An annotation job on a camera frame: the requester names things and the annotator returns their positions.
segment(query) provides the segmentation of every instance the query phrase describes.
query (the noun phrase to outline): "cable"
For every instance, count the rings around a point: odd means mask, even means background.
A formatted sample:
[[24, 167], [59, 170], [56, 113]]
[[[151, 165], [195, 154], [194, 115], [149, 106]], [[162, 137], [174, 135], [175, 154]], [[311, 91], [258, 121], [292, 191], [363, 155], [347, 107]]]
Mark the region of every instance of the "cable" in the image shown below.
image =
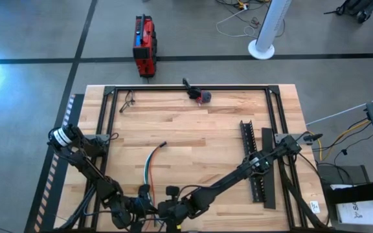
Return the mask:
[[163, 228], [163, 225], [165, 225], [165, 223], [162, 223], [162, 224], [161, 224], [161, 227], [159, 227], [158, 232], [161, 232], [161, 230], [162, 230], [162, 228]]
[[[322, 142], [321, 142], [320, 139], [317, 139], [317, 143], [318, 143], [318, 145], [319, 145], [319, 148], [321, 148], [321, 147], [322, 147]], [[319, 152], [319, 160], [322, 161], [322, 151]]]
[[[148, 156], [148, 158], [146, 159], [146, 162], [145, 162], [145, 165], [144, 165], [144, 176], [143, 176], [143, 181], [144, 181], [144, 184], [148, 184], [148, 174], [150, 174], [150, 177], [151, 177], [151, 191], [152, 191], [152, 198], [151, 198], [151, 195], [150, 193], [148, 193], [149, 195], [149, 199], [151, 201], [151, 204], [152, 206], [154, 206], [154, 203], [155, 203], [155, 190], [153, 188], [153, 180], [152, 180], [152, 171], [150, 169], [150, 164], [151, 164], [151, 161], [152, 161], [152, 157], [153, 157], [153, 154], [155, 154], [155, 152], [159, 149], [159, 148], [162, 148], [163, 146], [165, 146], [167, 143], [166, 141], [165, 142], [162, 142], [159, 146], [157, 146]], [[148, 223], [148, 225], [146, 226], [145, 230], [148, 229], [150, 225], [150, 222]]]
[[125, 103], [122, 105], [122, 107], [119, 110], [119, 113], [123, 113], [123, 111], [130, 107], [130, 104], [134, 104], [136, 101], [133, 99], [133, 90], [129, 90], [124, 98]]
[[[230, 18], [232, 18], [232, 17], [234, 17], [234, 16], [237, 16], [238, 14], [240, 14], [240, 13], [242, 13], [242, 12], [245, 12], [245, 11], [246, 11], [246, 10], [241, 10], [241, 11], [239, 11], [239, 12], [237, 12], [237, 13], [235, 13], [235, 14], [233, 14], [233, 15], [231, 15], [231, 16], [229, 16], [229, 17], [227, 17], [227, 18], [225, 18], [225, 19], [223, 19], [223, 20], [221, 20], [221, 21], [219, 21], [218, 23], [216, 23], [216, 24], [215, 24], [215, 27], [216, 27], [217, 31], [218, 31], [220, 34], [223, 34], [224, 36], [229, 36], [229, 37], [232, 37], [232, 38], [239, 38], [239, 37], [244, 37], [244, 36], [250, 36], [250, 37], [252, 37], [252, 38], [257, 38], [257, 36], [255, 36], [255, 35], [256, 35], [256, 30], [255, 30], [253, 27], [250, 27], [250, 26], [246, 26], [246, 27], [244, 27], [244, 34], [241, 34], [241, 35], [230, 35], [230, 34], [226, 34], [226, 33], [222, 32], [222, 31], [220, 31], [220, 29], [218, 28], [218, 25], [219, 25], [220, 23], [222, 23], [222, 22], [224, 22], [224, 21], [226, 21], [226, 20], [228, 20], [228, 19], [230, 19]], [[247, 28], [251, 28], [251, 30], [253, 30], [253, 32], [252, 32], [251, 34], [248, 34], [248, 33], [246, 32]]]
[[118, 133], [112, 133], [112, 135], [110, 135], [109, 139], [105, 140], [104, 142], [110, 142], [111, 140], [115, 140], [115, 139], [118, 139], [118, 138], [119, 138]]
[[345, 152], [345, 153], [348, 153], [347, 150], [348, 150], [349, 147], [351, 147], [351, 146], [353, 146], [353, 145], [355, 145], [355, 144], [358, 144], [358, 143], [360, 143], [360, 142], [362, 142], [362, 141], [364, 141], [364, 140], [368, 140], [368, 139], [370, 139], [371, 137], [373, 137], [373, 135], [371, 135], [371, 136], [369, 136], [369, 137], [367, 137], [367, 138], [365, 138], [365, 139], [358, 140], [358, 141], [352, 143], [351, 145], [347, 146], [345, 149], [341, 150], [341, 151], [340, 151], [340, 152], [335, 156], [335, 158], [333, 159], [333, 163], [336, 165], [336, 159], [337, 159], [337, 157], [340, 156], [340, 154], [342, 154], [342, 153], [344, 153], [344, 152]]
[[[356, 125], [357, 123], [360, 123], [362, 121], [359, 121], [359, 122], [356, 122], [354, 124], [352, 124], [351, 126], [349, 126], [348, 129], [352, 128], [354, 125]], [[369, 125], [365, 126], [365, 128], [363, 128], [362, 130], [358, 131], [357, 133], [359, 132], [362, 132], [364, 129], [366, 129]], [[329, 148], [331, 148], [332, 146], [336, 146], [336, 145], [339, 145], [340, 143], [342, 143], [344, 140], [346, 140], [348, 137], [352, 136], [352, 135], [355, 135], [356, 133], [353, 133], [349, 136], [347, 136], [345, 139], [343, 139], [342, 141], [338, 142], [338, 143], [335, 143], [335, 144], [331, 144], [330, 146], [325, 146], [325, 147], [320, 147], [320, 148], [313, 148], [312, 150], [313, 151], [325, 151], [325, 150], [328, 150]]]
[[5, 230], [3, 228], [0, 228], [0, 230], [4, 231], [4, 232], [8, 232], [8, 233], [13, 233], [12, 231], [9, 231], [9, 230]]
[[[256, 8], [247, 8], [247, 9], [241, 9], [241, 8], [236, 8], [235, 6], [236, 6], [236, 4], [233, 4], [233, 3], [226, 3], [224, 0], [216, 0], [218, 3], [220, 3], [220, 4], [222, 4], [230, 13], [232, 13], [232, 15], [231, 16], [229, 16], [228, 18], [226, 18], [226, 19], [223, 19], [223, 20], [221, 20], [221, 21], [219, 21], [219, 22], [217, 22], [216, 23], [216, 29], [217, 29], [217, 31], [220, 33], [220, 34], [223, 34], [223, 35], [225, 35], [225, 36], [228, 36], [228, 37], [232, 37], [232, 38], [239, 38], [239, 37], [245, 37], [245, 36], [249, 36], [249, 37], [252, 37], [252, 38], [258, 38], [258, 35], [256, 36], [256, 30], [255, 30], [255, 28], [258, 28], [258, 26], [259, 26], [259, 24], [260, 24], [260, 22], [258, 21], [258, 19], [257, 19], [257, 17], [253, 17], [252, 18], [252, 20], [251, 21], [247, 21], [247, 20], [244, 20], [244, 19], [242, 19], [242, 18], [240, 18], [239, 16], [238, 16], [238, 14], [239, 13], [241, 13], [241, 12], [244, 12], [244, 11], [247, 11], [247, 10], [256, 10], [256, 9], [259, 9], [259, 8], [261, 8], [261, 7], [263, 7], [264, 5], [267, 7], [267, 9], [269, 8], [269, 6], [266, 4], [266, 3], [262, 3], [262, 2], [260, 2], [260, 1], [256, 1], [258, 4], [261, 4], [259, 7], [256, 7]], [[237, 13], [234, 13], [233, 11], [231, 11], [230, 9], [228, 9], [227, 7], [226, 7], [226, 5], [227, 6], [234, 6], [237, 10], [239, 10], [239, 12], [237, 12]], [[247, 23], [249, 26], [246, 26], [246, 27], [244, 27], [244, 29], [243, 29], [243, 31], [244, 31], [244, 34], [241, 34], [241, 35], [230, 35], [230, 34], [226, 34], [226, 33], [224, 33], [224, 32], [222, 32], [222, 31], [220, 31], [220, 29], [218, 28], [218, 25], [220, 24], [220, 23], [222, 23], [222, 22], [224, 22], [224, 21], [226, 21], [226, 20], [228, 20], [228, 19], [230, 19], [230, 18], [232, 18], [232, 17], [237, 17], [239, 20], [241, 20], [241, 21], [243, 21], [243, 22], [245, 22], [245, 23]], [[251, 33], [247, 33], [247, 29], [248, 28], [251, 28], [251, 30], [252, 30], [252, 32]], [[285, 29], [286, 29], [286, 22], [284, 21], [284, 19], [283, 19], [283, 31], [282, 31], [282, 33], [280, 33], [279, 35], [277, 35], [277, 36], [275, 36], [276, 38], [279, 38], [279, 37], [281, 37], [281, 36], [283, 36], [283, 34], [284, 34], [284, 32], [285, 32]]]
[[[319, 174], [319, 172], [317, 171], [317, 169], [315, 168], [315, 166], [305, 157], [305, 156], [303, 156], [302, 155], [302, 153], [299, 153], [299, 155], [306, 161], [306, 162], [308, 162], [308, 164], [310, 164], [310, 166], [313, 168], [313, 170], [315, 171], [315, 173], [316, 173], [316, 175], [318, 176], [318, 178], [320, 179], [320, 180], [322, 180], [322, 181], [326, 181], [327, 183], [329, 182], [329, 181], [327, 181], [327, 180], [325, 180], [325, 179], [323, 179], [322, 177], [321, 177], [321, 175]], [[328, 212], [328, 217], [326, 217], [326, 223], [325, 223], [325, 225], [327, 226], [327, 225], [329, 225], [329, 218], [330, 218], [330, 216], [329, 216], [329, 212]]]
[[350, 129], [350, 128], [354, 127], [355, 125], [357, 125], [357, 124], [361, 123], [362, 121], [364, 121], [364, 120], [366, 120], [366, 119], [368, 119], [368, 118], [367, 118], [367, 117], [365, 117], [364, 119], [362, 119], [362, 120], [359, 120], [359, 121], [357, 121], [357, 122], [353, 123], [353, 124], [352, 124], [351, 126], [349, 126], [349, 128], [348, 128], [348, 129]]
[[334, 166], [337, 171], [338, 171], [338, 174], [339, 174], [339, 178], [341, 178], [341, 181], [343, 184], [346, 184], [346, 182], [343, 180], [343, 177], [341, 175], [341, 173], [339, 172], [339, 170], [341, 170], [342, 172], [344, 172], [346, 174], [346, 176], [350, 179], [351, 181], [351, 184], [354, 183], [354, 180], [352, 179], [352, 177], [349, 175], [349, 173], [342, 167], [338, 166], [338, 165], [334, 165], [334, 164], [331, 164], [329, 162], [321, 162], [321, 163], [317, 163], [316, 166], [320, 166], [320, 165], [330, 165], [330, 166]]
[[[338, 143], [335, 143], [335, 144], [332, 144], [332, 146], [337, 146], [337, 145], [339, 145], [340, 143], [344, 142], [347, 138], [349, 138], [349, 137], [351, 137], [351, 136], [353, 136], [353, 135], [355, 135], [355, 134], [358, 134], [358, 133], [364, 131], [364, 130], [369, 126], [369, 125], [371, 125], [371, 123], [367, 124], [363, 129], [359, 130], [358, 132], [355, 132], [355, 133], [353, 133], [353, 134], [351, 134], [351, 135], [348, 135], [348, 136], [347, 136], [346, 138], [344, 138], [342, 141], [340, 141], [340, 142], [338, 142]], [[320, 151], [319, 149], [323, 149], [323, 150], [321, 150], [321, 151], [325, 151], [325, 150], [327, 150], [327, 149], [329, 149], [329, 148], [331, 148], [331, 146], [328, 146], [328, 147], [325, 147], [325, 148], [315, 148], [315, 149], [313, 149], [313, 151]]]
[[333, 144], [330, 146], [329, 151], [328, 151], [328, 153], [326, 154], [326, 156], [324, 157], [323, 160], [326, 160], [326, 159], [329, 157], [330, 152], [332, 152], [333, 146], [336, 144], [336, 142], [337, 142], [338, 140], [340, 140], [341, 138], [343, 138], [347, 133], [351, 132], [352, 130], [355, 130], [355, 129], [357, 129], [357, 128], [360, 128], [361, 126], [363, 126], [363, 125], [365, 125], [365, 124], [367, 124], [367, 123], [369, 123], [369, 122], [370, 122], [369, 120], [366, 120], [366, 121], [364, 121], [364, 122], [362, 122], [362, 123], [360, 123], [360, 124], [358, 124], [358, 125], [356, 125], [356, 126], [350, 128], [350, 129], [344, 131], [344, 132], [341, 133], [338, 137], [336, 137], [335, 142], [333, 142]]

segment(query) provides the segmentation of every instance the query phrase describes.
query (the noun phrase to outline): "striped edge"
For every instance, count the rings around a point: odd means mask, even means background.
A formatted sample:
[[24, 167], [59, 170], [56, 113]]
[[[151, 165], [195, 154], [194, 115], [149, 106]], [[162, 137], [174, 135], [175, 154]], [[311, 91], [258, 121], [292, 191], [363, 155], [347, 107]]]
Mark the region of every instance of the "striped edge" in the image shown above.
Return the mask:
[[[69, 103], [67, 104], [67, 109], [65, 110], [65, 114], [63, 118], [63, 126], [66, 126], [69, 122], [69, 117], [71, 113], [71, 108], [73, 106], [74, 98], [75, 98], [75, 95], [71, 95], [69, 98]], [[35, 232], [40, 232], [40, 228], [43, 223], [45, 207], [47, 206], [47, 201], [49, 200], [51, 184], [54, 180], [54, 174], [56, 173], [58, 159], [59, 159], [58, 156], [54, 155], [51, 161], [49, 176], [47, 177], [47, 182], [45, 183], [43, 198], [41, 199], [41, 204], [40, 204], [40, 208], [38, 209], [36, 224], [34, 225]]]

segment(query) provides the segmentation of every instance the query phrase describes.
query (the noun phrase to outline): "small black tool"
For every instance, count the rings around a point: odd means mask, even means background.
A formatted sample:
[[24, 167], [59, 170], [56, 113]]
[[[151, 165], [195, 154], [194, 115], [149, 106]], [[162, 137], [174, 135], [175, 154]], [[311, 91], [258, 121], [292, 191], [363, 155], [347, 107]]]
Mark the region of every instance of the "small black tool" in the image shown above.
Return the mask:
[[190, 99], [195, 100], [198, 105], [209, 103], [211, 101], [211, 93], [209, 91], [201, 90], [198, 87], [191, 87], [186, 78], [182, 79], [183, 85], [186, 87], [186, 92]]

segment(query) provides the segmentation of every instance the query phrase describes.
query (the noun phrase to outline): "generator handle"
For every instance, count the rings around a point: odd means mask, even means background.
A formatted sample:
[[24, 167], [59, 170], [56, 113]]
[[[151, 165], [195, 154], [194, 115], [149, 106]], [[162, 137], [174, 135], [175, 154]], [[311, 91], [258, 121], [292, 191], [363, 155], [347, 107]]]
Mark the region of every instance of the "generator handle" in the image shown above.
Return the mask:
[[142, 19], [141, 19], [141, 43], [143, 43], [143, 28], [145, 26], [145, 14], [142, 14]]

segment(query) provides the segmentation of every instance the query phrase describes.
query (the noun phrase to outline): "white label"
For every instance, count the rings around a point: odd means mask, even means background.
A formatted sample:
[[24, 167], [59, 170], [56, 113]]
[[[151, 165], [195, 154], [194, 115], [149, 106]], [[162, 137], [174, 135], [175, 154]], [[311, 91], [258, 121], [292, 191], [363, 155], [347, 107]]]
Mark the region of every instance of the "white label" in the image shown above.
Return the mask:
[[318, 214], [321, 212], [321, 209], [319, 208], [319, 203], [317, 201], [310, 201], [310, 208], [314, 214]]
[[62, 146], [66, 146], [67, 143], [63, 141], [63, 139], [59, 136], [58, 130], [54, 131], [54, 137], [56, 138], [57, 142], [60, 143]]
[[69, 137], [64, 133], [63, 128], [58, 129], [58, 133], [60, 134], [60, 136], [62, 136], [62, 139], [64, 139], [66, 143], [71, 143]]

